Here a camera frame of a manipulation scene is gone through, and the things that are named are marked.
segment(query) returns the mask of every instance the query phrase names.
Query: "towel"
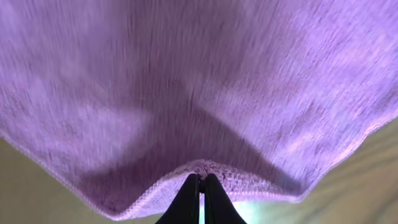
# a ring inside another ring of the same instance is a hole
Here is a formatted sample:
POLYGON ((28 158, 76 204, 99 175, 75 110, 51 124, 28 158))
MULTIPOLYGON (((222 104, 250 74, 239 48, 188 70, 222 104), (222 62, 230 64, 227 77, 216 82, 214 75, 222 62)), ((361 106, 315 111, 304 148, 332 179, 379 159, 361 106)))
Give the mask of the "towel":
POLYGON ((398 115, 395 0, 0 0, 0 136, 113 220, 191 173, 299 202, 398 115))

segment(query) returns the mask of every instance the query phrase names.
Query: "fabric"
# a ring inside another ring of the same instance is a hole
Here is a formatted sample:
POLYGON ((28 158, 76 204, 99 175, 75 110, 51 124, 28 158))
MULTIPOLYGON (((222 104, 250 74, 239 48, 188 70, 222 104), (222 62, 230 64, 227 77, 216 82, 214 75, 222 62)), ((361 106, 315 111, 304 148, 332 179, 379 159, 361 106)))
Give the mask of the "fabric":
POLYGON ((299 202, 398 115, 398 1, 0 0, 0 135, 97 212, 186 176, 299 202))

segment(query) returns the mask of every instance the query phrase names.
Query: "purple textile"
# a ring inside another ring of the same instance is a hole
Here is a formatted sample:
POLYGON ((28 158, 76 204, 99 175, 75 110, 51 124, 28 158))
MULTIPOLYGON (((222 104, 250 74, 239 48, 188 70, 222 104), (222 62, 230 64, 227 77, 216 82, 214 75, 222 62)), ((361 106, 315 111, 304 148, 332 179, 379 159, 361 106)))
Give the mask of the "purple textile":
POLYGON ((186 176, 299 202, 398 115, 396 0, 0 0, 0 135, 114 220, 186 176))

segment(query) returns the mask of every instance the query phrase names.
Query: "wooden table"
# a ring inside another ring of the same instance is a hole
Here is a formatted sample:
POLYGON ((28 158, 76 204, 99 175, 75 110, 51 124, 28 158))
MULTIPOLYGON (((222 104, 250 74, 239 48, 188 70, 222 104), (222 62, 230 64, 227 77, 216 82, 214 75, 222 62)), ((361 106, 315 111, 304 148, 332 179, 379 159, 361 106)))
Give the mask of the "wooden table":
MULTIPOLYGON (((238 203, 248 223, 398 223, 398 119, 364 142, 300 204, 238 203)), ((122 223, 154 223, 159 215, 122 223)), ((0 223, 113 223, 0 140, 0 223)))

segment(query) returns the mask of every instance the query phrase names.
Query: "wooden surface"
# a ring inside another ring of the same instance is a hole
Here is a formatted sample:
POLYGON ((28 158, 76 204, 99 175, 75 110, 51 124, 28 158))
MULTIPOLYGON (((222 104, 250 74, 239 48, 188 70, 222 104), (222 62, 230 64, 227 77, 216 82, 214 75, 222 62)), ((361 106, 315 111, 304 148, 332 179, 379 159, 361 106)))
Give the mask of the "wooden surface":
MULTIPOLYGON (((236 208, 248 223, 398 223, 398 119, 368 137, 304 202, 237 203, 236 208)), ((0 223, 113 222, 0 140, 0 223)))

